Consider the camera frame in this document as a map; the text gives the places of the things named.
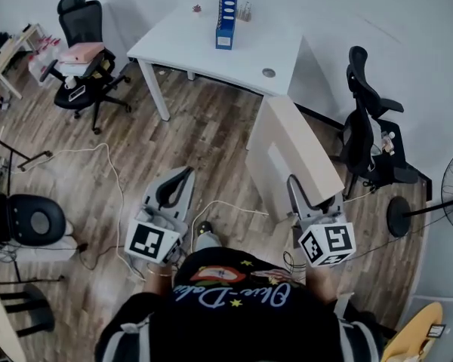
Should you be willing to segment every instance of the black t-shirt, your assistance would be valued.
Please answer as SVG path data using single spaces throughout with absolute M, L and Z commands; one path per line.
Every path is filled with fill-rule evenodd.
M 238 250 L 206 248 L 188 256 L 167 298 L 132 296 L 103 331 L 96 359 L 121 324 L 151 313 L 152 362 L 343 360 L 332 307 L 286 270 Z M 124 342 L 137 353 L 137 339 Z

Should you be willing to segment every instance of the desk leg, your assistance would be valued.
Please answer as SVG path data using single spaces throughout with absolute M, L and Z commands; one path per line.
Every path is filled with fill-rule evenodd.
M 262 98 L 262 103 L 260 104 L 260 108 L 258 109 L 258 113 L 257 113 L 257 117 L 255 118 L 254 126 L 251 129 L 250 137 L 248 138 L 247 150 L 250 150 L 251 138 L 255 134 L 255 131 L 258 129 L 258 119 L 259 119 L 260 114 L 262 113 L 262 111 L 265 110 L 265 105 L 266 105 L 265 102 L 271 97 L 272 97 L 271 95 L 265 94 L 263 96 L 263 98 Z
M 156 108 L 159 111 L 159 115 L 161 116 L 163 121 L 169 121 L 170 115 L 168 107 L 166 107 L 165 99 L 161 94 L 161 90 L 159 90 L 159 85 L 154 75 L 153 66 L 151 66 L 151 63 L 146 63 L 141 59 L 138 59 L 137 61 L 139 63 L 141 71 L 143 72 L 144 79 L 146 79 L 146 83 L 148 84 L 149 91 L 151 92 L 151 96 L 154 99 Z
M 14 96 L 16 96 L 19 100 L 22 99 L 22 94 L 6 79 L 6 77 L 3 76 L 3 74 L 0 74 L 0 81 Z

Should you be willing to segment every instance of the white cable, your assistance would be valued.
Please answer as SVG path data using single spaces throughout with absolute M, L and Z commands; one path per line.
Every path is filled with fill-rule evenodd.
M 225 202 L 225 201 L 221 201 L 221 200 L 213 200 L 210 204 L 208 204 L 208 205 L 205 207 L 204 210 L 202 210 L 202 212 L 201 212 L 199 215 L 197 215 L 197 216 L 195 217 L 195 219 L 194 219 L 193 222 L 191 223 L 191 245 L 190 245 L 190 251 L 191 251 L 191 253 L 193 253 L 193 242 L 194 242 L 194 240 L 195 240 L 195 233 L 194 233 L 194 232 L 195 232 L 195 231 L 194 231 L 194 229 L 195 229 L 195 222 L 196 222 L 196 220 L 197 220 L 204 212 L 206 212 L 206 210 L 207 210 L 211 205 L 213 205 L 215 202 L 218 202 L 218 203 L 220 203 L 220 204 L 228 205 L 229 207 L 234 207 L 234 208 L 236 208 L 236 209 L 238 209 L 238 210 L 240 210 L 240 211 L 242 211 L 242 212 L 262 214 L 262 215 L 264 215 L 264 216 L 268 216 L 268 215 L 269 215 L 268 213 L 259 212 L 258 210 L 242 209 L 241 207 L 237 207 L 236 205 L 229 204 L 229 203 L 227 203 L 227 202 Z
M 72 153 L 77 153 L 77 152 L 94 152 L 96 150 L 98 150 L 100 147 L 102 146 L 105 146 L 106 147 L 106 151 L 107 151 L 107 160 L 109 161 L 109 165 L 111 165 L 111 168 L 112 168 L 112 171 L 114 172 L 114 174 L 116 175 L 116 183 L 117 183 L 117 186 L 118 186 L 118 189 L 119 189 L 119 193 L 121 195 L 121 207 L 119 208 L 119 218 L 118 218 L 118 225 L 117 225 L 117 238 L 116 238 L 116 255 L 118 258 L 120 258 L 120 260 L 126 264 L 126 266 L 129 268 L 129 270 L 132 272 L 132 274 L 134 276 L 136 276 L 138 279 L 141 279 L 142 281 L 146 281 L 146 279 L 142 278 L 141 276 L 139 276 L 135 270 L 133 270 L 133 268 L 129 265 L 128 261 L 126 259 L 124 259 L 121 255 L 119 255 L 119 237 L 121 236 L 121 215 L 122 215 L 122 209 L 124 208 L 124 193 L 121 189 L 121 184 L 119 183 L 119 175 L 118 175 L 118 172 L 116 171 L 116 168 L 114 167 L 114 165 L 112 164 L 112 161 L 111 161 L 111 156 L 109 154 L 109 145 L 107 143 L 100 143 L 99 145 L 97 145 L 95 148 L 93 149 L 79 149 L 79 150 L 71 150 L 71 149 L 65 149 L 65 150 L 60 150 L 60 152 L 57 152 L 56 154 L 52 155 L 52 157 L 49 157 L 47 158 L 46 160 L 44 161 L 40 161 L 40 162 L 37 162 L 36 164 L 34 164 L 33 166 L 29 167 L 27 170 L 25 171 L 20 171 L 20 172 L 12 172 L 13 174 L 21 174 L 21 173 L 27 173 L 28 171 L 30 171 L 31 169 L 33 169 L 34 167 L 37 167 L 39 166 L 40 164 L 44 164 L 45 162 L 49 162 L 52 158 L 54 157 L 57 157 L 59 154 L 62 154 L 62 153 L 65 153 L 65 152 L 72 152 Z
M 347 203 L 347 202 L 351 202 L 351 201 L 355 201 L 355 200 L 359 200 L 360 198 L 363 198 L 367 195 L 370 195 L 373 191 L 375 191 L 376 189 L 372 189 L 369 193 L 366 193 L 365 195 L 362 195 L 362 196 L 359 196 L 359 197 L 355 197 L 355 198 L 351 198 L 350 200 L 345 200 L 344 203 Z

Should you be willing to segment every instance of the pink box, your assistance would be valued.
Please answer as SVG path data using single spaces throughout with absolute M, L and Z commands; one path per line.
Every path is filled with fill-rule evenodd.
M 104 49 L 104 43 L 77 43 L 60 55 L 60 62 L 89 63 Z

